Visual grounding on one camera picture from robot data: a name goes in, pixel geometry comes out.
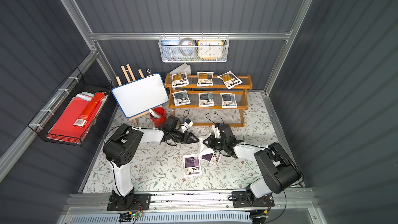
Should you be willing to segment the dark blue coffee bag under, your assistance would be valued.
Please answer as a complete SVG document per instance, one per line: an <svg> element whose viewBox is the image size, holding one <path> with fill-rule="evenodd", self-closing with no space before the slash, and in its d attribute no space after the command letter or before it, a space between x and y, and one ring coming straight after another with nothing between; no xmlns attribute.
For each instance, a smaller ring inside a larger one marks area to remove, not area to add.
<svg viewBox="0 0 398 224"><path fill-rule="evenodd" d="M172 95L174 98L174 105L176 107L191 104L189 95L186 90L173 92Z"/></svg>

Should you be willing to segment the dark blue coffee bag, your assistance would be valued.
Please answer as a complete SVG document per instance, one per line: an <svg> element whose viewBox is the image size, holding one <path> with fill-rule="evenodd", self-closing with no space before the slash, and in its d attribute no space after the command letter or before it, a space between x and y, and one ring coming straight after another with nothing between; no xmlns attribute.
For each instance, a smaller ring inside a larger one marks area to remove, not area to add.
<svg viewBox="0 0 398 224"><path fill-rule="evenodd" d="M215 106L212 92L199 93L198 96L199 96L199 107L200 108Z"/></svg>

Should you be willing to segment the yellow coffee bag top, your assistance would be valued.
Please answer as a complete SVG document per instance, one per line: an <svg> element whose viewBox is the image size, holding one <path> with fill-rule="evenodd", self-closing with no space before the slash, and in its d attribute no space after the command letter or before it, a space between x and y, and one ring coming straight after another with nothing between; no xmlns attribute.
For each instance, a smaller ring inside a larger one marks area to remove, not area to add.
<svg viewBox="0 0 398 224"><path fill-rule="evenodd" d="M189 84L186 72L177 73L172 75L172 87L185 87Z"/></svg>

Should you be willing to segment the yellow coffee bag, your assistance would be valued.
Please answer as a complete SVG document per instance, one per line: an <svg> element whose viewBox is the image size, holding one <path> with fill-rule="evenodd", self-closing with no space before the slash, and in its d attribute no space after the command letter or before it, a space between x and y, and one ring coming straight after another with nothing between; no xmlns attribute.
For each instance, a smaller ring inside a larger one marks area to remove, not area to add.
<svg viewBox="0 0 398 224"><path fill-rule="evenodd" d="M231 71L219 75L217 78L223 81L227 89L232 89L235 86L243 83L243 81L235 76Z"/></svg>
<svg viewBox="0 0 398 224"><path fill-rule="evenodd" d="M198 80L197 80L198 87L212 87L214 85L214 83L213 83L214 73L213 72L198 72L197 76L198 76Z"/></svg>
<svg viewBox="0 0 398 224"><path fill-rule="evenodd" d="M186 72L177 73L172 75L172 87L185 87L189 84Z"/></svg>

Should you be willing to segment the yellow coffee bag front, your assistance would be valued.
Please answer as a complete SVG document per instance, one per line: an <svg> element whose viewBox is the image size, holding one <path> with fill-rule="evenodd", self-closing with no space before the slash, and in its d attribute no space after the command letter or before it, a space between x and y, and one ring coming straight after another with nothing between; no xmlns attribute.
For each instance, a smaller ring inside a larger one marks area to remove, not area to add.
<svg viewBox="0 0 398 224"><path fill-rule="evenodd" d="M235 76L231 71L219 75L217 78L223 81L227 89L232 89L235 86L243 83L243 81Z"/></svg>

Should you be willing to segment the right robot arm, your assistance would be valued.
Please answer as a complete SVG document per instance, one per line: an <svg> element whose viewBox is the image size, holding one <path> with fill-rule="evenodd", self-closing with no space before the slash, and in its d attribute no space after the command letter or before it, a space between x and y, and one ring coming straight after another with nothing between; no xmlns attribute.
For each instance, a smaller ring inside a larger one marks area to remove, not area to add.
<svg viewBox="0 0 398 224"><path fill-rule="evenodd" d="M218 126L213 134L201 139L200 143L225 157L255 162L260 169L261 176L246 187L242 197L232 196L234 202L254 205L260 199L270 200L270 194L279 194L302 178L301 171L279 143L266 147L246 144L236 139L227 124Z"/></svg>

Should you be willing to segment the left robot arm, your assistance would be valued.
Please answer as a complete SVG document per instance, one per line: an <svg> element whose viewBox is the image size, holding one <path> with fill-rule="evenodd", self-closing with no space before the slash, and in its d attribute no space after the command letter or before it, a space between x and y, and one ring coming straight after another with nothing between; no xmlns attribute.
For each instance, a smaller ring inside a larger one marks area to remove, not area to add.
<svg viewBox="0 0 398 224"><path fill-rule="evenodd" d="M167 118L159 127L140 128L123 123L105 142L103 153L113 169L114 189L109 204L117 210L129 209L138 201L134 197L134 186L131 182L131 161L141 143L162 143L173 141L181 144L198 143L199 139L188 129L180 131L176 128L179 119L175 116Z"/></svg>

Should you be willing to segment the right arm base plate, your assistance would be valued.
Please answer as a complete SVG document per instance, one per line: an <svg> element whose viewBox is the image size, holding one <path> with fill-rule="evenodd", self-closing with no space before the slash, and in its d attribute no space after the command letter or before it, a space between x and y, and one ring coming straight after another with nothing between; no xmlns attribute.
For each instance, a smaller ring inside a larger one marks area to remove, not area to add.
<svg viewBox="0 0 398 224"><path fill-rule="evenodd" d="M235 208L271 208L275 206L272 194L257 198L248 191L233 191L232 194L228 197L228 200L232 201Z"/></svg>

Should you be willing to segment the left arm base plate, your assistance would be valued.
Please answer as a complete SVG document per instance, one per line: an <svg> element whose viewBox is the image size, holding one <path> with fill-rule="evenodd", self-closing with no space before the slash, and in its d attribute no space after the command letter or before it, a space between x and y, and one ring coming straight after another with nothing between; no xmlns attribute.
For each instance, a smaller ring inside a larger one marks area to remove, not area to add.
<svg viewBox="0 0 398 224"><path fill-rule="evenodd" d="M122 197L112 192L109 197L107 211L138 211L138 210L149 210L151 202L151 194L128 194L126 197Z"/></svg>

